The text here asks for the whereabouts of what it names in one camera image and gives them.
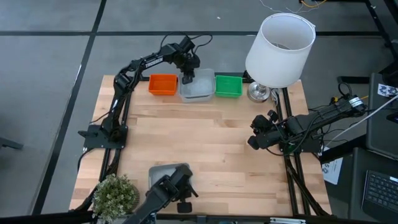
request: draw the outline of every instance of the white wire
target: white wire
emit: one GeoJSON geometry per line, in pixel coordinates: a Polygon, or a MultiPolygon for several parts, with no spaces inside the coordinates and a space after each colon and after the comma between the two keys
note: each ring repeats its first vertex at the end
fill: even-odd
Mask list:
{"type": "Polygon", "coordinates": [[[279,89],[277,88],[272,88],[270,90],[272,94],[272,100],[274,100],[275,104],[278,105],[278,94],[279,94],[279,89]]]}
{"type": "Polygon", "coordinates": [[[398,95],[396,95],[395,97],[393,97],[393,99],[389,100],[387,103],[384,103],[381,107],[379,107],[377,110],[375,110],[373,113],[367,115],[364,119],[362,119],[361,121],[359,121],[358,123],[352,125],[351,127],[347,128],[346,130],[340,132],[338,135],[336,135],[328,144],[326,144],[325,147],[327,147],[331,142],[333,142],[333,140],[335,140],[336,138],[338,138],[339,136],[341,136],[342,134],[346,133],[347,131],[349,131],[352,128],[355,128],[357,125],[359,125],[360,123],[362,123],[363,121],[369,119],[371,116],[373,116],[375,113],[379,112],[379,110],[383,109],[383,107],[387,106],[389,103],[393,102],[394,100],[396,100],[398,98],[398,95]]]}
{"type": "MultiPolygon", "coordinates": [[[[261,2],[261,4],[262,4],[264,7],[267,7],[267,8],[270,9],[272,12],[284,13],[284,12],[282,12],[282,11],[280,11],[280,10],[274,10],[273,8],[271,8],[271,7],[267,6],[267,5],[265,5],[265,4],[263,3],[262,0],[260,0],[260,2],[261,2]]],[[[301,7],[300,7],[297,11],[292,11],[292,10],[289,9],[288,7],[285,7],[285,9],[287,9],[287,10],[290,11],[291,13],[300,14],[300,13],[303,13],[303,12],[310,12],[310,11],[312,11],[312,10],[314,10],[314,9],[319,9],[319,4],[318,4],[318,2],[315,1],[315,3],[317,4],[317,7],[311,8],[310,10],[307,10],[307,11],[300,11],[300,10],[304,7],[304,4],[301,4],[301,7]]]]}

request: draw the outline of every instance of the potted plant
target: potted plant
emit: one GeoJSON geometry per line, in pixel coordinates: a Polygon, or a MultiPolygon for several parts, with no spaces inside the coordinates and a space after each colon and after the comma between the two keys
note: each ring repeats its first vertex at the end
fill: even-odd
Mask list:
{"type": "Polygon", "coordinates": [[[117,217],[132,213],[138,204],[139,192],[127,176],[111,174],[97,185],[93,197],[94,216],[112,223],[117,217]]]}

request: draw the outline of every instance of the gray floor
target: gray floor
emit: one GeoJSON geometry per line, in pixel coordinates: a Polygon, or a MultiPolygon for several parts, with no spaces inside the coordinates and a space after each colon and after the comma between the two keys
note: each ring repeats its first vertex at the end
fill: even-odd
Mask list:
{"type": "MultiPolygon", "coordinates": [[[[262,1],[273,10],[284,12],[288,12],[286,7],[293,11],[300,7],[296,0],[262,1]]],[[[386,29],[397,37],[397,26],[383,2],[374,4],[386,29]]],[[[100,0],[0,0],[0,6],[0,31],[90,31],[100,0]]],[[[258,0],[113,0],[106,4],[99,30],[255,31],[273,13],[258,0]]],[[[360,3],[326,2],[319,9],[300,15],[314,23],[318,31],[376,30],[368,10],[360,3]]],[[[102,76],[114,74],[130,60],[157,51],[161,39],[162,36],[96,37],[44,213],[68,210],[83,145],[77,131],[86,129],[91,119],[102,76]]],[[[180,37],[168,37],[166,42],[179,40],[180,37]]],[[[253,40],[251,36],[215,36],[211,44],[198,51],[201,67],[217,72],[243,71],[253,40]]],[[[0,150],[0,217],[31,212],[87,41],[87,36],[0,37],[0,136],[25,144],[21,151],[0,150]]],[[[327,104],[331,96],[338,95],[337,76],[367,76],[390,62],[391,54],[378,37],[318,37],[302,74],[308,107],[327,104]]],[[[177,71],[172,65],[162,64],[145,75],[154,72],[177,71]]],[[[352,87],[359,96],[368,94],[367,85],[352,87]]],[[[332,129],[346,128],[355,121],[339,121],[332,129]]],[[[364,132],[362,125],[343,139],[350,140],[364,132]]],[[[347,190],[348,181],[342,177],[339,188],[327,184],[333,213],[339,217],[346,217],[347,197],[339,192],[347,190]]]]}

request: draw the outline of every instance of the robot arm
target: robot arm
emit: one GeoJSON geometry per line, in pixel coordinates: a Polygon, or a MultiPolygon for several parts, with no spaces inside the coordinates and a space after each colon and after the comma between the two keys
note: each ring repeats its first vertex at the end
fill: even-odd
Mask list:
{"type": "Polygon", "coordinates": [[[142,72],[162,62],[174,63],[183,73],[182,83],[191,83],[195,76],[193,69],[200,66],[199,57],[193,53],[194,47],[195,44],[191,39],[184,37],[181,43],[167,44],[161,47],[157,53],[133,60],[128,66],[121,69],[114,78],[114,96],[111,108],[101,126],[92,125],[87,131],[79,131],[79,134],[86,138],[86,143],[89,142],[91,147],[122,148],[127,134],[127,126],[120,125],[119,117],[127,96],[134,91],[142,72]],[[127,72],[134,72],[134,76],[127,76],[127,72]]]}
{"type": "Polygon", "coordinates": [[[248,144],[257,150],[282,142],[286,146],[301,147],[302,152],[320,152],[318,139],[322,134],[317,133],[318,129],[343,118],[362,116],[365,112],[366,105],[357,96],[344,96],[316,112],[291,116],[279,123],[276,123],[278,115],[271,110],[268,112],[270,120],[263,115],[254,118],[251,127],[255,135],[249,138],[248,144]]]}
{"type": "Polygon", "coordinates": [[[178,166],[171,176],[163,176],[146,192],[145,202],[123,223],[140,224],[152,213],[178,200],[181,201],[177,204],[179,213],[191,212],[192,205],[190,202],[185,202],[185,199],[191,197],[192,194],[198,197],[189,184],[191,176],[192,171],[186,165],[178,166]]]}

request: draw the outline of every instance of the butcher block tabletop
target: butcher block tabletop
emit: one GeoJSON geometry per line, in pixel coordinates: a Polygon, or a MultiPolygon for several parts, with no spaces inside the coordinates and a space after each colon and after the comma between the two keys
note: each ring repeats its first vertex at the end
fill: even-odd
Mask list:
{"type": "MultiPolygon", "coordinates": [[[[113,78],[103,77],[93,119],[109,110],[113,78]]],[[[127,143],[118,169],[118,175],[126,174],[139,189],[141,203],[149,189],[148,171],[152,166],[188,163],[193,188],[199,195],[188,199],[193,214],[292,215],[283,157],[253,150],[246,143],[252,135],[254,117],[276,111],[271,100],[252,102],[246,96],[248,84],[243,84],[240,98],[214,96],[209,102],[189,104],[182,103],[178,94],[154,96],[148,92],[148,84],[140,82],[132,94],[127,143]]],[[[307,114],[301,81],[288,87],[288,92],[293,115],[307,114]]],[[[270,150],[279,153],[278,146],[270,150]]],[[[82,159],[71,209],[79,206],[98,183],[103,156],[104,149],[94,149],[82,159]]],[[[307,153],[301,160],[307,188],[330,213],[320,163],[307,153]]],[[[303,213],[297,186],[295,192],[303,213]]],[[[177,213],[177,204],[171,203],[159,213],[177,213]]]]}

